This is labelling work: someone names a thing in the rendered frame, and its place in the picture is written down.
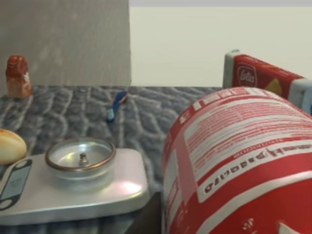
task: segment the gray textured tablecloth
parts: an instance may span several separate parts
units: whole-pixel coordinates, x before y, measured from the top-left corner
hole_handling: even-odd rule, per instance
[[[218,88],[130,87],[127,102],[114,123],[106,109],[122,87],[33,87],[25,100],[0,98],[0,128],[19,134],[28,154],[44,153],[66,137],[89,136],[111,140],[119,148],[143,155],[150,190],[161,191],[161,151],[178,115],[197,99]],[[0,226],[1,234],[123,234],[138,212],[90,220]]]

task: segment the bun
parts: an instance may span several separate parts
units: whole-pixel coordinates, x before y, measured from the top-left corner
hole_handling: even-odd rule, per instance
[[[25,157],[27,146],[17,134],[0,129],[0,165],[14,163]]]

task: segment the copper rim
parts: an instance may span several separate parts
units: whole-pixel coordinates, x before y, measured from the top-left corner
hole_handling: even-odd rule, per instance
[[[87,167],[63,167],[63,166],[59,166],[55,163],[53,163],[50,158],[49,158],[49,155],[50,153],[61,143],[66,143],[66,142],[70,142],[70,141],[80,141],[80,140],[100,140],[100,141],[104,141],[106,142],[110,147],[111,147],[111,153],[110,155],[108,156],[108,158],[98,162],[98,163],[95,163],[95,164],[92,164],[90,166],[87,166]],[[101,138],[96,138],[96,137],[77,137],[77,138],[69,138],[69,139],[65,139],[65,140],[62,140],[58,143],[55,143],[54,145],[52,145],[48,150],[47,152],[45,153],[45,162],[48,166],[54,168],[54,169],[57,169],[57,170],[60,170],[60,171],[65,171],[65,172],[81,172],[81,171],[88,171],[88,170],[92,170],[92,169],[96,169],[96,168],[99,168],[101,166],[103,166],[104,164],[110,162],[116,155],[116,147],[113,143],[111,143],[110,141],[108,140],[104,140],[104,139],[101,139]]]

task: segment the scale button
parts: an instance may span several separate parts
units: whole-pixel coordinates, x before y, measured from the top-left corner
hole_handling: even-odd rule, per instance
[[[17,164],[15,167],[20,168],[22,166],[25,166],[26,163],[27,163],[27,160],[24,160],[23,162],[20,162],[19,164]]]
[[[12,200],[5,200],[2,203],[0,203],[0,209],[4,209],[8,207],[12,203]]]

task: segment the kitchen scale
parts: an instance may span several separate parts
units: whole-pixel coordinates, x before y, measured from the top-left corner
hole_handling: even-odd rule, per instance
[[[149,198],[139,152],[96,138],[68,139],[8,167],[0,182],[0,225],[124,214]]]

